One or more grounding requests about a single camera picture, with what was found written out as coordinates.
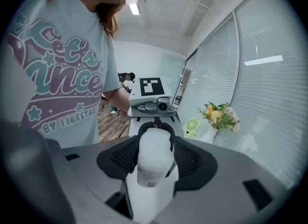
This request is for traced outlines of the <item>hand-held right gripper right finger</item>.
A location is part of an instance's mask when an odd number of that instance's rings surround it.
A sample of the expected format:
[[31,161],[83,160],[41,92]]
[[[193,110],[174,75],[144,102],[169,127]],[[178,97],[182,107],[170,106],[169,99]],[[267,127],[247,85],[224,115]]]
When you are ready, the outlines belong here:
[[239,152],[176,137],[179,179],[156,224],[244,224],[264,221],[287,194],[268,170]]

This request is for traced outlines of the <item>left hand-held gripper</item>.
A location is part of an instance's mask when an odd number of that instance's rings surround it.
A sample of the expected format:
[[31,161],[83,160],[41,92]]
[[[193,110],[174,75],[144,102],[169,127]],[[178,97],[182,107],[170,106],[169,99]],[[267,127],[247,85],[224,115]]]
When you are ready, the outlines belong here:
[[[128,116],[131,118],[175,117],[172,107],[173,94],[165,80],[160,77],[136,78],[129,94]],[[142,135],[154,127],[154,122],[142,124],[138,130],[138,143]],[[170,150],[174,150],[175,132],[167,123],[162,122],[160,129],[170,133]]]

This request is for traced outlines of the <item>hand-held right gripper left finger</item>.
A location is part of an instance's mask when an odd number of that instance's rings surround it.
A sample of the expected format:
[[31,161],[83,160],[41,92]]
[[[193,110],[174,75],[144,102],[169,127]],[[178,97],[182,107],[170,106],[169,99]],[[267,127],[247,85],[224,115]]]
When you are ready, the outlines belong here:
[[47,140],[57,179],[76,219],[132,219],[126,177],[137,162],[138,138],[61,148]]

